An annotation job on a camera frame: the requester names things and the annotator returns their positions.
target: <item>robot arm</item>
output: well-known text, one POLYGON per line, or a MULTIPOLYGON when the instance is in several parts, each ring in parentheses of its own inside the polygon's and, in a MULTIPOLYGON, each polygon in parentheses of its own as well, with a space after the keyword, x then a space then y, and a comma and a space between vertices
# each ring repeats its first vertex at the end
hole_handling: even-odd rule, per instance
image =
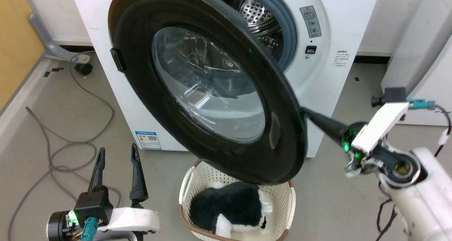
POLYGON ((55 212, 50 217, 47 223, 49 241, 143 241, 143 235, 160 230, 158 213, 144 209, 140 204, 148 199, 148 193, 137 145, 132 144, 131 151, 131 207, 113 209, 108 199, 108 188, 102 185, 105 149, 101 148, 88 192, 80 194, 74 210, 55 212))
POLYGON ((310 120, 345 147, 350 160, 345 169, 347 176, 377 174, 383 191, 392 199, 399 215, 402 215, 408 240, 450 241, 450 176, 427 148, 403 152, 386 141, 387 133, 408 108, 409 103, 386 103, 368 124, 344 128, 333 120, 336 122, 334 126, 327 125, 330 129, 325 127, 326 117, 307 109, 304 111, 310 120), (335 127, 337 132, 332 132, 331 127, 335 127), (357 128, 353 131, 355 133, 350 132, 351 127, 357 128))

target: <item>cable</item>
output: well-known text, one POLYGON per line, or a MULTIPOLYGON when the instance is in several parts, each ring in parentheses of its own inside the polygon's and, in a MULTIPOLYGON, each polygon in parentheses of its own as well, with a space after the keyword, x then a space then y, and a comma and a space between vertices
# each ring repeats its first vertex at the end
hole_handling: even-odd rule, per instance
POLYGON ((389 194, 386 193, 383 188, 381 187, 381 181, 378 181, 378 188, 380 189, 380 192, 383 193, 385 196, 389 197, 389 194))
MULTIPOLYGON (((449 136, 450 133, 451 133, 451 130, 452 130, 451 118, 449 117, 449 115, 447 114, 447 111, 443 107, 439 106, 438 104, 436 104, 435 107, 436 107, 436 109, 441 109, 442 113, 444 113, 444 116, 447 119, 447 132, 446 132, 446 135, 449 136)), ((435 157, 438 156, 439 152, 441 152, 443 146, 444 146, 444 144, 439 145, 438 149, 435 152, 435 155, 434 155, 435 157)))
POLYGON ((397 217, 396 210, 394 209, 394 207, 392 207, 391 218, 389 218, 388 223, 386 224, 386 226, 383 229, 380 228, 380 216, 381 216, 381 211, 383 210, 383 206, 391 201, 392 201, 392 199, 388 199, 385 202, 380 204, 380 210, 378 211, 377 225, 376 225, 380 234, 375 239, 375 241, 379 241, 381 239, 381 237, 389 230, 389 227, 391 227, 394 219, 397 217))
POLYGON ((385 201, 383 201, 383 202, 380 204, 380 209, 378 210, 378 215, 377 215, 377 217, 376 217, 376 228, 378 229, 378 232, 379 232, 379 233, 382 233, 383 230, 384 230, 384 228, 383 228, 383 230, 381 230, 381 227, 380 227, 381 211, 383 211, 383 207, 384 207, 386 204, 390 203, 390 202, 392 202, 392 199, 386 199, 385 201))
MULTIPOLYGON (((43 124, 39 118, 32 112, 32 110, 29 107, 26 107, 25 109, 28 111, 28 113, 36 120, 37 124, 39 125, 42 134, 44 135, 45 139, 46 139, 46 144, 47 144, 47 160, 48 160, 48 171, 42 176, 40 177, 36 183, 34 183, 34 185, 27 191, 27 193, 24 195, 24 197, 21 199, 18 207, 16 208, 16 210, 14 211, 13 216, 11 217, 10 220, 10 224, 8 226, 8 241, 11 241, 11 230, 13 228, 13 223, 14 220, 17 216, 18 211, 20 210, 20 208, 22 207, 22 205, 24 204, 25 200, 27 199, 27 197, 29 196, 29 194, 31 193, 31 191, 33 191, 36 186, 45 178, 47 177, 47 175, 50 175, 50 177, 52 177, 52 180, 56 183, 56 185, 58 185, 58 187, 64 192, 66 193, 68 196, 70 196, 74 201, 77 201, 77 197, 75 195, 73 195, 70 191, 68 191, 60 182, 58 182, 58 180, 55 178, 55 176, 53 175, 53 171, 57 171, 57 172, 71 172, 74 175, 76 175, 77 177, 79 177, 80 179, 82 179, 83 181, 85 181, 86 183, 89 183, 89 180, 87 180, 86 178, 82 177, 81 175, 79 175, 76 170, 80 170, 86 166, 88 166, 91 162, 94 161, 94 159, 97 156, 97 148, 94 144, 92 144, 92 142, 97 139, 100 135, 102 135, 102 133, 110 126, 110 124, 113 121, 114 115, 115 115, 115 111, 113 106, 111 106, 111 104, 109 104, 106 100, 102 99, 100 96, 97 96, 96 94, 90 92, 89 90, 87 90, 86 88, 84 88, 79 82, 78 80, 75 78, 74 73, 73 73, 73 67, 72 64, 74 62, 74 59, 76 59, 79 55, 81 54, 87 54, 87 53, 95 53, 95 51, 86 51, 86 52, 82 52, 82 53, 78 53, 75 56, 73 56, 71 58, 71 60, 69 61, 69 74, 71 74, 71 77, 73 78, 73 80, 75 81, 75 83, 78 85, 79 88, 81 88, 82 90, 84 90, 86 93, 88 93, 89 95, 93 96, 94 98, 98 99, 99 101, 102 101, 110 110, 111 110, 111 117, 108 120, 107 124, 105 125, 105 127, 100 130, 99 133, 97 133, 95 136, 93 136, 92 138, 85 140, 85 141, 71 141, 68 140, 66 138, 63 138, 61 135, 58 135, 57 133, 55 133, 53 130, 51 130, 50 128, 48 128, 45 124, 43 124), (67 144, 59 149, 57 149, 53 154, 50 153, 50 140, 49 137, 47 135, 47 132, 50 132, 51 134, 57 136, 58 138, 60 138, 63 141, 66 141, 67 144), (86 163, 75 167, 75 168, 70 168, 64 165, 60 165, 60 166, 55 166, 53 164, 53 159, 55 158, 55 156, 63 151, 64 149, 70 147, 70 146, 80 146, 80 145, 88 145, 90 147, 92 147, 94 149, 94 155, 91 159, 89 159, 89 161, 87 161, 86 163)), ((116 205, 116 207, 119 207, 119 204, 121 203, 121 193, 115 189, 115 188, 111 188, 108 187, 108 189, 114 191, 116 194, 118 194, 118 203, 116 205)))
POLYGON ((72 236, 72 240, 79 240, 80 237, 82 236, 82 234, 83 234, 83 230, 82 230, 82 231, 79 231, 78 233, 76 233, 75 235, 73 235, 73 236, 72 236))

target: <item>teal connector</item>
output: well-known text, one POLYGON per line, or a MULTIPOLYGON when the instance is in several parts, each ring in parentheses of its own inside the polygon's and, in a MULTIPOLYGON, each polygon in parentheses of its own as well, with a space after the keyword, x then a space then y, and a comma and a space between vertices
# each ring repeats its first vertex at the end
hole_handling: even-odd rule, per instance
POLYGON ((407 99, 410 103, 408 109, 430 109, 434 110, 436 108, 435 101, 425 101, 425 99, 407 99))
POLYGON ((80 237, 80 240, 93 241, 98 227, 99 224, 97 223, 96 218, 94 217, 88 218, 85 222, 85 226, 83 227, 83 233, 82 236, 80 237))

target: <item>washing machine door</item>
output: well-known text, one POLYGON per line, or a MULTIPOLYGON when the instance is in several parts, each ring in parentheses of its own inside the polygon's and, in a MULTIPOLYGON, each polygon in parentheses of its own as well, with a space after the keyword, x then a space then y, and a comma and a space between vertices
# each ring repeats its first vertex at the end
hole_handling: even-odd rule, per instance
POLYGON ((113 0, 108 25, 118 69, 192 153, 252 183, 299 172, 307 150, 300 106, 237 11, 221 0, 113 0))

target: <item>gray cable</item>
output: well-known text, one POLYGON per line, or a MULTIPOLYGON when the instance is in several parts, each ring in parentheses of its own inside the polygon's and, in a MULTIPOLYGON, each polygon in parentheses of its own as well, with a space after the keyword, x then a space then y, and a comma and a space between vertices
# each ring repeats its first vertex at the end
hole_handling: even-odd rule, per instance
MULTIPOLYGON (((75 83, 82 89, 84 90, 86 93, 90 94, 91 96, 93 96, 94 98, 97 98, 99 101, 102 101, 108 108, 110 108, 112 114, 111 117, 109 119, 109 121, 107 122, 107 124, 105 125, 105 127, 99 132, 97 133, 94 137, 86 140, 86 141, 71 141, 68 140, 66 138, 63 138, 61 135, 58 135, 57 133, 55 133, 53 130, 51 130, 50 128, 48 128, 45 124, 43 124, 38 117, 31 111, 31 109, 29 107, 26 107, 25 109, 29 112, 29 114, 36 120, 36 122, 38 123, 39 127, 41 128, 42 134, 44 135, 45 139, 46 139, 46 144, 47 144, 47 160, 48 160, 48 171, 42 176, 40 177, 36 183, 34 183, 34 185, 27 191, 27 193, 24 195, 24 197, 21 199, 18 207, 16 208, 16 210, 14 211, 13 217, 11 217, 10 220, 10 224, 8 226, 8 241, 11 241, 11 230, 13 228, 13 223, 14 220, 17 216, 17 213, 19 212, 20 208, 22 207, 22 205, 24 204, 25 200, 27 199, 27 197, 29 196, 29 194, 31 193, 31 191, 33 191, 33 189, 36 188, 36 186, 45 178, 47 177, 47 175, 50 174, 50 176, 52 177, 52 180, 56 183, 56 185, 58 185, 59 188, 61 188, 61 190, 66 193, 68 196, 70 196, 74 201, 77 201, 77 197, 72 194, 70 191, 68 191, 60 182, 58 182, 58 180, 55 178, 55 176, 53 175, 53 171, 57 171, 57 172, 71 172, 74 175, 76 175, 77 177, 79 177, 80 179, 82 179, 83 181, 85 181, 86 183, 89 183, 89 180, 82 177, 81 175, 79 175, 76 170, 80 170, 86 166, 88 166, 91 162, 94 161, 94 159, 97 156, 97 148, 94 144, 92 144, 92 141, 94 141, 95 139, 97 139, 100 135, 102 135, 102 133, 110 126, 111 122, 113 121, 113 117, 115 114, 115 111, 113 109, 113 106, 111 106, 111 104, 109 104, 106 100, 102 99, 100 96, 95 95, 94 93, 90 92, 89 90, 87 90, 86 88, 84 88, 79 82, 78 80, 75 78, 74 73, 72 72, 72 64, 75 58, 77 58, 79 55, 81 54, 87 54, 87 53, 95 53, 95 51, 86 51, 86 52, 82 52, 82 53, 78 53, 77 55, 73 56, 71 58, 71 61, 69 61, 69 73, 71 74, 71 77, 73 78, 73 80, 75 81, 75 83), (67 144, 59 149, 57 149, 53 154, 50 153, 50 140, 49 137, 47 135, 47 132, 50 132, 51 134, 57 136, 58 138, 60 138, 63 141, 66 141, 67 144), (61 151, 63 151, 64 149, 70 147, 70 146, 80 146, 80 145, 88 145, 90 147, 92 147, 94 149, 94 155, 91 159, 89 159, 89 161, 87 161, 86 163, 75 167, 75 168, 70 168, 67 167, 65 165, 61 165, 61 166, 55 166, 53 164, 53 159, 54 157, 61 151)), ((121 193, 115 189, 115 188, 111 188, 108 187, 108 189, 114 191, 115 193, 118 194, 118 203, 116 205, 116 207, 119 207, 119 204, 121 203, 121 193)))

